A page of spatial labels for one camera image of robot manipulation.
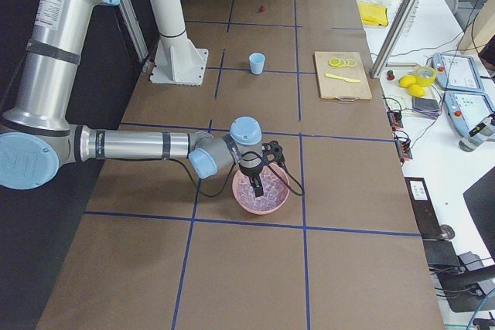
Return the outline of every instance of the cable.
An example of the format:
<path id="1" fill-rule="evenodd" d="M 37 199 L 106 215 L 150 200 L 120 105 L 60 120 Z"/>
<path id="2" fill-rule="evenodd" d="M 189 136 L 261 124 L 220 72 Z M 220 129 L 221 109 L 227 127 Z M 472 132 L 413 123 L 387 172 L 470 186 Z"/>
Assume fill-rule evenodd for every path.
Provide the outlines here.
<path id="1" fill-rule="evenodd" d="M 296 196 L 304 196 L 305 195 L 304 188 L 302 187 L 301 183 L 299 183 L 299 181 L 292 176 L 292 174 L 288 171 L 285 164 L 282 165 L 282 168 L 287 173 L 287 175 L 290 177 L 290 179 L 292 179 L 297 184 L 299 189 L 301 189 L 300 193 L 295 191 L 280 175 L 278 175 L 278 173 L 270 166 L 270 163 L 267 162 L 264 158 L 262 158 L 259 154 L 257 154 L 254 151 L 248 151 L 248 152 L 245 152 L 244 154 L 242 154 L 241 156 L 244 157 L 245 155 L 254 155 L 257 158 L 259 158 L 261 160 L 261 162 L 263 163 L 263 165 L 265 165 L 267 168 L 269 168 L 271 170 L 271 172 L 278 178 L 278 180 L 280 182 L 282 182 L 284 184 L 284 186 L 287 187 L 288 190 L 290 192 L 292 192 L 294 195 L 296 195 Z"/>
<path id="2" fill-rule="evenodd" d="M 420 49 L 412 49 L 409 52 L 404 52 L 404 53 L 398 53 L 398 54 L 392 54 L 391 57 L 397 57 L 397 56 L 407 56 L 409 53 L 413 52 L 421 52 L 422 50 L 428 50 L 428 49 L 438 49 L 442 48 L 443 46 L 446 46 L 449 43 L 452 43 L 454 40 L 456 40 L 459 36 L 461 36 L 466 30 L 461 31 L 459 34 L 454 36 L 454 39 L 449 40 L 448 42 L 445 42 L 443 44 L 440 44 L 439 46 L 427 46 L 425 48 L 420 48 Z"/>
<path id="3" fill-rule="evenodd" d="M 481 311 L 481 308 L 483 308 L 483 306 L 485 305 L 486 301 L 488 301 L 488 299 L 490 299 L 493 296 L 493 294 L 495 294 L 495 289 L 492 289 L 492 291 L 490 293 L 488 293 L 485 296 L 485 298 L 483 298 L 483 300 L 478 305 L 478 308 L 473 312 L 473 315 L 471 316 L 471 319 L 467 323 L 466 330 L 469 330 L 469 328 L 473 325 L 473 321 L 476 318 L 476 316 L 478 315 L 478 312 Z"/>
<path id="4" fill-rule="evenodd" d="M 189 171 L 189 169 L 186 167 L 186 165 L 183 162 L 181 162 L 179 160 L 176 160 L 174 158 L 170 158 L 169 161 L 176 162 L 177 164 L 180 164 L 184 168 L 184 170 L 186 170 L 186 173 L 189 176 L 189 180 L 192 182 L 192 184 L 194 185 L 194 188 L 197 190 L 197 192 L 199 192 L 203 196 L 210 197 L 210 198 L 217 197 L 219 194 L 222 193 L 222 191 L 225 189 L 225 186 L 227 185 L 227 182 L 228 182 L 228 180 L 230 178 L 230 175 L 232 174 L 232 171 L 234 170 L 234 167 L 235 167 L 235 163 L 232 164 L 232 166 L 230 167 L 230 170 L 229 170 L 229 172 L 227 174 L 227 177 L 225 177 L 224 185 L 222 185 L 222 188 L 220 189 L 220 191 L 218 191 L 218 192 L 214 193 L 213 195 L 211 195 L 211 194 L 208 194 L 208 193 L 205 193 L 205 192 L 201 191 L 201 186 L 200 185 L 197 185 L 196 182 L 194 182 L 194 178 L 191 175 L 191 172 Z"/>
<path id="5" fill-rule="evenodd" d="M 475 50 L 476 48 L 466 48 L 466 49 L 451 49 L 451 50 L 446 50 L 445 52 L 442 53 L 450 53 L 450 52 L 455 52 L 456 50 L 459 52 L 467 52 L 468 50 Z"/>
<path id="6" fill-rule="evenodd" d="M 460 296 L 460 293 L 457 293 L 456 295 L 441 295 L 441 294 L 437 294 L 436 296 L 437 297 L 441 297 L 441 298 L 450 299 L 450 298 L 457 298 L 458 296 Z"/>
<path id="7" fill-rule="evenodd" d="M 436 290 L 441 290 L 441 291 L 447 291 L 449 293 L 463 293 L 464 291 L 471 291 L 471 289 L 474 289 L 473 286 L 471 287 L 468 287 L 466 289 L 462 289 L 462 290 L 447 290 L 447 289 L 442 289 L 441 287 L 435 287 Z"/>
<path id="8" fill-rule="evenodd" d="M 448 268 L 444 268 L 443 270 L 437 270 L 436 272 L 431 272 L 430 275 L 434 275 L 434 274 L 441 274 L 441 273 L 447 273 L 447 274 L 456 274 L 455 272 L 459 273 L 457 270 L 455 270 L 456 268 L 455 267 L 448 267 Z"/>
<path id="9" fill-rule="evenodd" d="M 17 63 L 17 67 L 15 68 L 14 72 L 12 73 L 12 76 L 9 80 L 9 84 L 7 85 L 7 89 L 5 90 L 5 93 L 3 94 L 2 101 L 0 101 L 0 112 L 3 112 L 3 107 L 5 106 L 5 102 L 7 101 L 7 97 L 10 94 L 10 90 L 12 89 L 12 86 L 14 85 L 15 78 L 19 74 L 19 71 L 21 70 L 22 64 L 26 60 L 27 52 L 22 55 L 21 60 L 19 63 Z"/>
<path id="10" fill-rule="evenodd" d="M 387 108 L 389 111 L 392 111 L 392 109 L 390 109 L 390 106 L 388 106 L 387 100 L 392 100 L 394 102 L 397 102 L 397 104 L 399 105 L 399 111 L 402 112 L 401 102 L 399 102 L 398 100 L 396 100 L 395 98 L 392 98 L 392 97 L 385 97 L 383 94 L 382 94 L 382 97 L 384 98 L 385 104 L 387 105 Z"/>
<path id="11" fill-rule="evenodd" d="M 113 158 L 112 160 L 117 160 L 120 162 L 156 162 L 156 161 L 162 162 L 163 161 L 160 158 Z M 220 191 L 211 195 L 211 194 L 208 194 L 208 193 L 201 191 L 201 186 L 196 184 L 196 182 L 194 181 L 193 175 L 191 174 L 191 172 L 189 171 L 189 169 L 186 167 L 186 165 L 183 162 L 181 162 L 180 160 L 177 160 L 175 158 L 168 158 L 167 160 L 170 162 L 176 162 L 177 164 L 180 164 L 184 168 L 184 170 L 186 171 L 187 175 L 189 176 L 189 180 L 191 181 L 191 183 L 193 184 L 193 186 L 197 190 L 197 192 L 199 192 L 203 196 L 210 197 L 210 198 L 217 197 L 219 194 L 221 194 L 224 191 L 225 186 L 227 185 L 227 182 L 229 180 L 229 177 L 232 174 L 232 171 L 234 170 L 234 167 L 235 167 L 235 164 L 232 164 L 232 166 L 230 167 L 230 170 L 227 174 L 227 177 L 225 178 L 224 185 L 222 185 L 222 188 L 220 189 Z"/>
<path id="12" fill-rule="evenodd" d="M 465 266 L 468 266 L 468 265 L 470 265 L 470 264 L 473 264 L 473 263 L 476 263 L 476 262 L 482 262 L 482 261 L 484 261 L 484 260 L 489 260 L 489 259 L 491 259 L 491 260 L 495 260 L 495 258 L 493 258 L 493 257 L 488 257 L 488 258 L 476 259 L 476 260 L 473 260 L 472 262 L 469 262 L 469 263 L 464 263 L 464 265 L 465 265 Z"/>

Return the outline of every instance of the label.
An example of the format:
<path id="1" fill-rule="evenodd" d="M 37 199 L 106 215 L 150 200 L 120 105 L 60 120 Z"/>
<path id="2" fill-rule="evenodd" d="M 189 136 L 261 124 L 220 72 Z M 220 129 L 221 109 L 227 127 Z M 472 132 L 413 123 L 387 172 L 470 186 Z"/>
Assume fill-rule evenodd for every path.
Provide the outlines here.
<path id="1" fill-rule="evenodd" d="M 97 130 L 96 131 L 96 142 L 95 142 L 95 158 L 97 160 L 105 159 L 105 131 Z"/>
<path id="2" fill-rule="evenodd" d="M 53 31 L 58 30 L 64 2 L 65 0 L 39 0 L 34 24 Z"/>
<path id="3" fill-rule="evenodd" d="M 415 198 L 415 200 L 428 200 L 423 182 L 410 181 L 410 184 L 412 196 Z"/>

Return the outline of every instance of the lemon slice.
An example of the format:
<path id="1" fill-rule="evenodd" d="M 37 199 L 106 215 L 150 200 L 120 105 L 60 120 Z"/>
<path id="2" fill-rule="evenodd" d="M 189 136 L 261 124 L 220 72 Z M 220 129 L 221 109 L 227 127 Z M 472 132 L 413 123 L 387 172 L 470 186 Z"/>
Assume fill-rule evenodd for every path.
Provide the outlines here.
<path id="1" fill-rule="evenodd" d="M 347 61 L 348 67 L 356 67 L 357 66 L 356 60 L 353 60 L 352 58 L 348 58 L 346 61 Z"/>
<path id="2" fill-rule="evenodd" d="M 340 67 L 341 64 L 341 59 L 340 58 L 332 58 L 330 61 L 328 61 L 328 64 L 331 67 Z"/>

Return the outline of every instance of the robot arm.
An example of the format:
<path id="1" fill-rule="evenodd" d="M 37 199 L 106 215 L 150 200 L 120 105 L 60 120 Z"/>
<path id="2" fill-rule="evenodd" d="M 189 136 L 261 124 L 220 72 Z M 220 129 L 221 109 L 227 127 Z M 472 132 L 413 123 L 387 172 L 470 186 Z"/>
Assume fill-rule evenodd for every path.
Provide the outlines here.
<path id="1" fill-rule="evenodd" d="M 261 128 L 252 117 L 239 117 L 221 138 L 199 131 L 194 134 L 152 131 L 107 131 L 83 125 L 73 127 L 75 162 L 96 159 L 188 158 L 201 179 L 222 168 L 239 164 L 241 171 L 258 182 L 255 191 L 263 195 L 259 174 L 264 166 Z"/>
<path id="2" fill-rule="evenodd" d="M 0 122 L 0 185 L 32 189 L 47 183 L 71 162 L 96 159 L 188 158 L 201 179 L 232 164 L 249 177 L 255 195 L 262 196 L 260 173 L 269 162 L 261 143 L 261 129 L 251 117 L 240 117 L 230 132 L 210 134 L 106 131 L 70 125 L 65 114 L 80 61 L 90 15 L 103 0 L 40 0 L 17 102 Z M 188 73 L 206 65 L 187 39 L 179 0 L 152 0 L 159 24 L 166 80 L 197 83 Z M 167 9 L 156 16 L 158 9 Z M 273 149 L 273 142 L 267 144 Z M 282 148 L 275 146 L 278 155 Z"/>

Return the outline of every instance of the black cable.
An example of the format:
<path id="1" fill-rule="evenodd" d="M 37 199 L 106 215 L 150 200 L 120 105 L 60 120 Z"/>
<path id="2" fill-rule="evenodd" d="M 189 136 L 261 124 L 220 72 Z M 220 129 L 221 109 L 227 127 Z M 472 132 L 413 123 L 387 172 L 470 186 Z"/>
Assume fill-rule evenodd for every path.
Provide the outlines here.
<path id="1" fill-rule="evenodd" d="M 396 133 L 405 134 L 405 137 L 396 135 Z M 405 150 L 411 150 L 411 139 L 409 138 L 409 134 L 407 134 L 405 131 L 392 131 L 392 134 L 394 135 L 394 139 L 397 139 L 399 142 L 402 143 L 402 145 L 405 147 Z"/>
<path id="2" fill-rule="evenodd" d="M 437 270 L 436 272 L 431 272 L 430 275 L 442 274 L 444 272 L 447 274 L 458 274 L 459 273 L 459 271 L 456 270 L 456 267 L 448 267 L 448 268 L 444 268 L 443 270 Z"/>
<path id="3" fill-rule="evenodd" d="M 197 185 L 194 182 L 194 178 L 191 175 L 191 172 L 189 171 L 189 169 L 186 167 L 186 165 L 183 162 L 181 162 L 179 160 L 176 160 L 174 158 L 170 158 L 169 161 L 176 162 L 176 163 L 180 164 L 184 168 L 184 170 L 186 170 L 186 173 L 189 176 L 189 179 L 192 182 L 192 184 L 194 185 L 194 188 L 197 190 L 197 192 L 199 192 L 203 196 L 210 197 L 210 198 L 217 197 L 219 194 L 222 193 L 222 191 L 225 189 L 225 186 L 227 185 L 227 182 L 228 182 L 228 180 L 230 178 L 230 174 L 232 174 L 232 171 L 234 170 L 234 167 L 235 167 L 235 163 L 233 163 L 232 166 L 230 167 L 230 170 L 229 170 L 229 172 L 227 174 L 227 177 L 225 177 L 224 185 L 222 185 L 222 188 L 220 189 L 220 191 L 218 191 L 218 192 L 214 193 L 213 195 L 211 195 L 211 194 L 208 194 L 208 193 L 205 193 L 205 192 L 201 191 L 201 186 L 200 185 Z"/>
<path id="4" fill-rule="evenodd" d="M 467 287 L 466 289 L 461 289 L 461 290 L 448 290 L 448 289 L 442 289 L 441 287 L 435 287 L 436 290 L 441 290 L 441 291 L 446 291 L 449 293 L 463 293 L 465 291 L 471 291 L 475 287 L 473 285 Z"/>
<path id="5" fill-rule="evenodd" d="M 270 166 L 270 163 L 267 162 L 264 158 L 262 158 L 259 154 L 257 154 L 254 151 L 248 151 L 248 152 L 245 152 L 244 154 L 242 154 L 242 157 L 244 157 L 245 155 L 254 155 L 257 158 L 259 158 L 261 160 L 261 162 L 263 163 L 263 165 L 266 166 L 267 168 L 269 168 L 271 170 L 271 172 L 278 178 L 278 180 L 280 182 L 282 182 L 284 184 L 284 186 L 287 187 L 288 190 L 290 192 L 292 192 L 294 195 L 296 195 L 296 196 L 304 196 L 305 195 L 304 188 L 302 187 L 301 183 L 299 183 L 299 181 L 292 176 L 292 174 L 288 171 L 288 169 L 285 165 L 283 165 L 282 168 L 287 173 L 287 175 L 290 177 L 290 179 L 292 179 L 297 184 L 297 186 L 301 189 L 300 193 L 295 191 L 280 175 L 278 175 L 278 173 Z"/>
<path id="6" fill-rule="evenodd" d="M 462 35 L 463 33 L 465 32 L 465 30 L 461 31 L 459 34 L 457 34 L 454 39 L 452 40 L 449 40 L 448 42 L 445 42 L 443 44 L 440 44 L 439 46 L 427 46 L 425 48 L 420 48 L 420 49 L 413 49 L 413 50 L 410 50 L 409 52 L 404 52 L 404 53 L 398 53 L 398 54 L 392 54 L 391 57 L 397 57 L 397 56 L 407 56 L 409 53 L 413 53 L 413 52 L 421 52 L 422 50 L 428 50 L 428 49 L 438 49 L 438 48 L 442 48 L 443 46 L 446 46 L 447 44 L 453 42 L 454 40 L 457 39 L 458 36 Z"/>
<path id="7" fill-rule="evenodd" d="M 12 73 L 12 76 L 10 78 L 9 84 L 7 85 L 7 89 L 5 90 L 5 93 L 3 94 L 2 101 L 0 101 L 0 112 L 3 112 L 3 107 L 5 106 L 5 102 L 7 101 L 7 97 L 10 94 L 10 90 L 12 89 L 12 86 L 14 85 L 15 78 L 19 74 L 19 71 L 21 70 L 22 64 L 26 60 L 27 52 L 22 55 L 21 60 L 19 63 L 17 63 L 17 67 L 15 68 L 14 72 Z"/>
<path id="8" fill-rule="evenodd" d="M 467 22 L 468 22 L 468 25 L 466 26 L 466 28 L 462 31 L 462 32 L 466 32 L 467 28 L 469 27 L 469 21 L 471 19 L 471 16 L 473 15 L 473 12 L 474 12 L 474 8 L 473 10 L 471 11 L 471 13 L 469 14 L 469 17 L 467 19 Z M 429 128 L 431 128 L 433 125 L 435 125 L 435 123 L 437 122 L 437 120 L 439 119 L 440 116 L 442 116 L 442 112 L 443 112 L 443 103 L 445 102 L 445 98 L 446 98 L 446 92 L 447 92 L 447 87 L 449 86 L 449 74 L 450 74 L 450 70 L 452 68 L 452 65 L 454 64 L 454 61 L 456 60 L 456 57 L 457 57 L 457 53 L 459 52 L 459 48 L 456 49 L 455 53 L 454 53 L 454 56 L 452 58 L 452 61 L 450 63 L 450 67 L 449 67 L 449 70 L 447 71 L 447 74 L 446 74 L 446 79 L 447 79 L 447 82 L 445 84 L 445 91 L 444 91 L 444 94 L 442 95 L 441 99 L 440 99 L 440 111 L 439 111 L 439 115 L 435 118 L 435 120 L 428 126 L 425 128 L 425 130 L 421 133 L 421 135 L 419 137 L 417 137 L 415 139 L 415 141 L 412 143 L 411 145 L 411 149 L 416 145 L 416 143 L 421 139 L 423 138 L 423 136 L 426 134 L 426 132 L 429 130 Z"/>
<path id="9" fill-rule="evenodd" d="M 113 158 L 112 160 L 117 160 L 120 162 L 156 162 L 156 161 L 162 162 L 163 161 L 160 158 Z M 232 166 L 230 167 L 229 173 L 227 174 L 227 177 L 225 178 L 224 185 L 222 185 L 222 188 L 220 189 L 220 191 L 214 193 L 213 195 L 210 195 L 208 193 L 201 191 L 201 186 L 196 184 L 196 182 L 194 181 L 193 175 L 191 174 L 191 172 L 189 171 L 189 169 L 186 167 L 186 165 L 183 162 L 181 162 L 180 160 L 177 160 L 175 158 L 169 158 L 167 160 L 170 162 L 176 162 L 177 164 L 180 164 L 184 168 L 184 170 L 186 170 L 186 173 L 189 176 L 189 180 L 191 181 L 191 183 L 193 184 L 193 186 L 197 190 L 197 192 L 199 192 L 203 196 L 210 197 L 210 198 L 217 197 L 219 194 L 221 194 L 224 191 L 225 186 L 227 185 L 227 182 L 229 180 L 229 177 L 232 174 L 232 171 L 234 170 L 234 167 L 235 167 L 235 164 L 232 164 Z"/>
<path id="10" fill-rule="evenodd" d="M 493 257 L 488 257 L 488 258 L 483 258 L 483 259 L 473 260 L 472 262 L 469 262 L 469 263 L 464 263 L 464 265 L 465 265 L 465 266 L 468 266 L 469 264 L 473 264 L 473 263 L 477 263 L 477 262 L 481 262 L 481 261 L 483 261 L 483 260 L 489 260 L 489 259 L 491 259 L 491 260 L 495 260 L 495 258 L 493 258 Z"/>
<path id="11" fill-rule="evenodd" d="M 451 50 L 446 50 L 442 53 L 450 53 L 450 52 L 455 52 L 456 50 L 459 52 L 467 52 L 468 50 L 475 50 L 476 48 L 466 48 L 466 49 L 451 49 Z"/>
<path id="12" fill-rule="evenodd" d="M 460 295 L 461 295 L 461 293 L 457 293 L 456 295 L 440 295 L 440 294 L 437 294 L 436 296 L 437 297 L 441 297 L 441 298 L 448 298 L 448 299 L 450 299 L 450 298 L 457 298 Z"/>
<path id="13" fill-rule="evenodd" d="M 397 104 L 399 105 L 399 111 L 402 112 L 401 102 L 399 102 L 398 100 L 396 100 L 395 98 L 392 98 L 392 97 L 385 97 L 384 95 L 382 95 L 382 97 L 384 98 L 385 104 L 387 105 L 387 108 L 389 111 L 391 111 L 391 109 L 390 109 L 390 106 L 388 106 L 387 100 L 392 100 L 394 102 L 397 102 Z"/>

